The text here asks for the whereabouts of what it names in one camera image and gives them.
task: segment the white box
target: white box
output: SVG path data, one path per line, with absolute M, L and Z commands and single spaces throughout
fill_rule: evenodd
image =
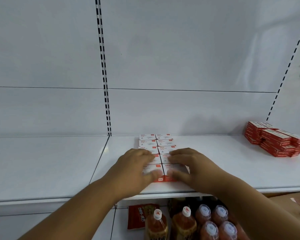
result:
M 156 135 L 155 134 L 144 134 L 144 135 L 139 135 L 139 140 L 155 140 Z
M 140 147 L 157 146 L 157 140 L 139 140 Z
M 146 149 L 151 152 L 151 154 L 159 154 L 158 148 L 156 146 L 139 146 L 138 149 Z
M 164 171 L 162 169 L 162 164 L 148 164 L 148 165 L 145 165 L 143 167 L 142 174 L 147 174 L 147 173 L 150 173 L 151 171 L 154 171 L 154 170 L 161 170 L 162 171 L 162 177 L 158 178 L 158 180 L 156 180 L 155 183 L 156 182 L 163 182 L 164 181 Z
M 168 160 L 170 154 L 160 154 L 161 163 L 163 164 L 170 164 L 171 162 Z
M 181 172 L 184 172 L 184 173 L 189 173 L 187 167 L 183 164 L 180 164 L 180 163 L 162 164 L 162 166 L 163 166 L 164 181 L 165 182 L 175 182 L 176 181 L 175 179 L 167 176 L 167 172 L 168 172 L 169 169 L 174 169 L 174 170 L 181 171 Z
M 155 158 L 151 162 L 149 162 L 148 164 L 160 164 L 160 163 L 161 163 L 160 155 L 155 154 Z
M 176 149 L 177 147 L 175 145 L 158 146 L 160 154 L 169 154 L 169 152 L 172 152 Z
M 172 135 L 170 135 L 170 134 L 155 134 L 155 136 L 156 136 L 156 138 L 158 139 L 158 140 L 168 140 L 168 139 L 173 139 L 172 138 Z
M 157 140 L 157 144 L 158 144 L 159 147 L 176 145 L 175 142 L 173 141 L 173 139 Z

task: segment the shelf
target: shelf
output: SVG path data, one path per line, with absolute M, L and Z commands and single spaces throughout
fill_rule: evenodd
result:
M 246 181 L 261 193 L 300 191 L 300 156 L 276 158 L 244 136 L 175 136 L 179 148 L 193 148 L 228 173 Z M 109 138 L 92 177 L 95 181 L 130 148 L 138 148 L 137 136 Z M 181 182 L 152 183 L 139 195 L 128 199 L 192 197 L 203 195 Z
M 167 217 L 169 231 L 171 229 L 171 219 L 168 208 L 160 207 L 162 213 Z M 128 209 L 116 209 L 111 240 L 140 240 L 144 237 L 144 228 L 128 230 Z
M 50 214 L 0 216 L 0 240 L 15 240 Z M 111 209 L 92 240 L 110 240 L 115 209 Z
M 74 196 L 89 184 L 107 139 L 0 138 L 0 202 Z

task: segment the bottle cap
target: bottle cap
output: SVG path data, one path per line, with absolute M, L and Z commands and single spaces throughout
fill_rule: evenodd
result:
M 189 217 L 191 216 L 191 210 L 189 207 L 185 206 L 182 210 L 182 214 L 185 216 L 185 217 Z
M 218 234 L 217 226 L 210 221 L 208 221 L 206 224 L 206 231 L 210 236 L 216 236 Z
M 200 213 L 203 215 L 203 216 L 209 216 L 211 214 L 211 210 L 210 208 L 205 205 L 205 204 L 201 204 L 199 206 L 199 209 L 200 209 Z
M 231 222 L 228 221 L 224 222 L 224 231 L 231 237 L 237 235 L 236 227 Z
M 161 220 L 161 218 L 162 218 L 162 211 L 159 210 L 159 209 L 155 209 L 154 212 L 153 212 L 153 217 L 156 220 Z
M 227 210 L 222 205 L 216 206 L 216 212 L 220 217 L 226 217 L 228 215 Z

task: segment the right hand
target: right hand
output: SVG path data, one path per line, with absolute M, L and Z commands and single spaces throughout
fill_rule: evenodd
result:
M 190 169 L 190 174 L 170 169 L 168 176 L 182 181 L 197 192 L 217 196 L 226 188 L 231 175 L 218 167 L 202 153 L 183 148 L 170 152 L 171 163 L 181 163 Z

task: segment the hand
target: hand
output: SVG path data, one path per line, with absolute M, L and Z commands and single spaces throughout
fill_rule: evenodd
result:
M 103 177 L 103 180 L 111 183 L 118 201 L 139 194 L 163 175 L 160 170 L 142 174 L 143 167 L 154 158 L 155 156 L 145 149 L 130 149 L 119 157 Z
M 169 170 L 168 176 L 182 181 L 197 192 L 218 196 L 225 189 L 227 178 L 231 175 L 219 168 L 205 155 L 191 148 L 178 149 L 170 152 L 171 163 L 181 163 L 189 167 L 190 174 Z

